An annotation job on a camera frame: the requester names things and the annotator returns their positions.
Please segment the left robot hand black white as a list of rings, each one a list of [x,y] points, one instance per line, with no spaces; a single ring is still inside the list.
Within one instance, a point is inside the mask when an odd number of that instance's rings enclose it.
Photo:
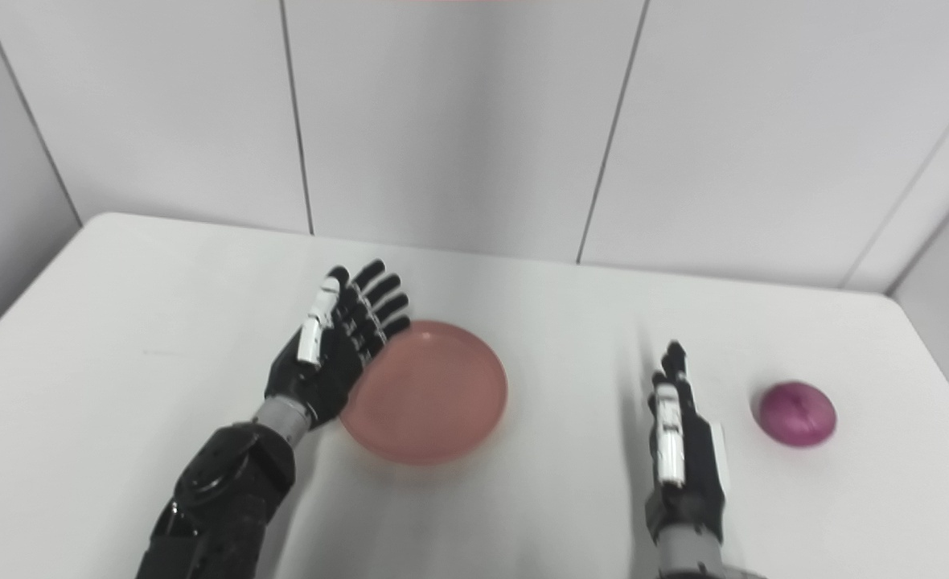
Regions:
[[[356,275],[335,266],[301,326],[273,360],[266,399],[304,410],[310,429],[342,413],[365,369],[411,326],[400,275],[375,259]]]

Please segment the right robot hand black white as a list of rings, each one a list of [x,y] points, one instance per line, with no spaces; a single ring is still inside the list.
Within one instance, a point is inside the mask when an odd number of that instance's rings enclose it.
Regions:
[[[688,525],[724,542],[725,488],[713,425],[696,409],[687,353],[672,340],[651,377],[652,490],[645,503],[651,538],[670,525]]]

